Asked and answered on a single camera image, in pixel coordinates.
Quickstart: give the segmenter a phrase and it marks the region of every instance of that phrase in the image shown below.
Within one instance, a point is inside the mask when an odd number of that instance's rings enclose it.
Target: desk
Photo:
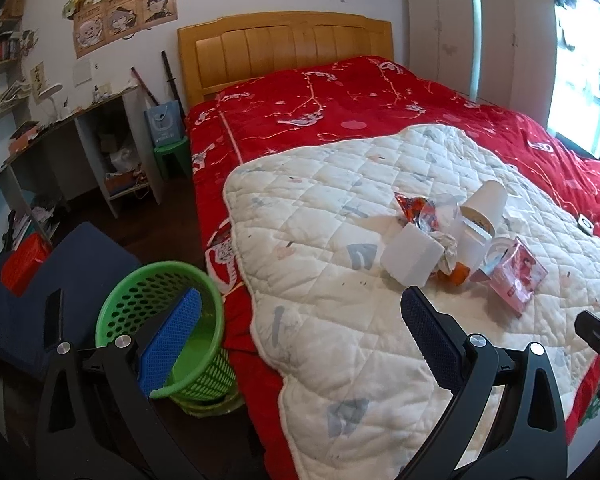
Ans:
[[[124,110],[142,168],[147,176],[147,183],[115,195],[110,195],[105,186],[105,174],[109,169],[105,155],[100,152],[98,138],[98,130],[102,124],[106,108]],[[7,158],[0,168],[0,191],[8,207],[16,211],[19,216],[21,214],[28,215],[32,219],[36,231],[40,233],[43,239],[50,240],[48,232],[33,218],[30,205],[24,198],[23,190],[28,190],[36,195],[48,196],[55,202],[66,204],[66,197],[62,193],[58,178],[53,170],[53,161],[49,159],[48,153],[42,149],[45,140],[50,139],[54,134],[59,135],[65,128],[74,128],[77,132],[91,172],[115,218],[118,218],[120,213],[118,199],[140,187],[151,189],[156,202],[161,203],[164,182],[155,162],[154,145],[144,120],[144,110],[147,108],[141,89],[138,87],[129,88],[97,102],[89,108],[79,110],[41,131],[25,149]]]

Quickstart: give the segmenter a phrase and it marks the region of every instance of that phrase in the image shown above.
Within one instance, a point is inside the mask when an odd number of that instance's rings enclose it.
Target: white quilted blanket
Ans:
[[[394,190],[466,197],[499,180],[532,205],[503,223],[548,269],[521,318],[482,285],[424,289],[467,333],[496,346],[547,349],[565,415],[593,359],[573,328],[600,317],[600,239],[464,132],[423,124],[397,135],[296,148],[240,166],[224,198],[234,250],[253,297],[251,335],[284,379],[283,429],[301,480],[393,479],[450,399],[400,317],[402,287],[378,261],[401,229]],[[493,420],[494,392],[464,461]]]

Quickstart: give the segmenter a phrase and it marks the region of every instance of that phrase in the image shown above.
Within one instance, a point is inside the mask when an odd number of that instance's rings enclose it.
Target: red basket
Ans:
[[[50,252],[38,233],[29,235],[2,266],[0,281],[13,294],[22,296]]]

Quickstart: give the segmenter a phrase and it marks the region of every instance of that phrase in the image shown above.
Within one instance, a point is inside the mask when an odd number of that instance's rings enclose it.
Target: window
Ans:
[[[557,62],[548,130],[568,148],[600,158],[600,4],[556,7]]]

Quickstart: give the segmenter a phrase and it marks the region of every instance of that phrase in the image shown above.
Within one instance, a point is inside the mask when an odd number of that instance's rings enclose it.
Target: red comforter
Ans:
[[[335,140],[396,134],[412,124],[449,124],[518,168],[575,218],[586,215],[600,237],[600,162],[583,160],[530,118],[478,106],[379,57],[277,72],[227,88],[187,118],[206,264],[224,295],[224,346],[251,420],[266,449],[272,480],[296,479],[280,426],[282,379],[258,356],[249,334],[251,298],[228,240],[222,186],[229,172],[269,153]],[[599,378],[592,367],[568,420],[570,437]]]

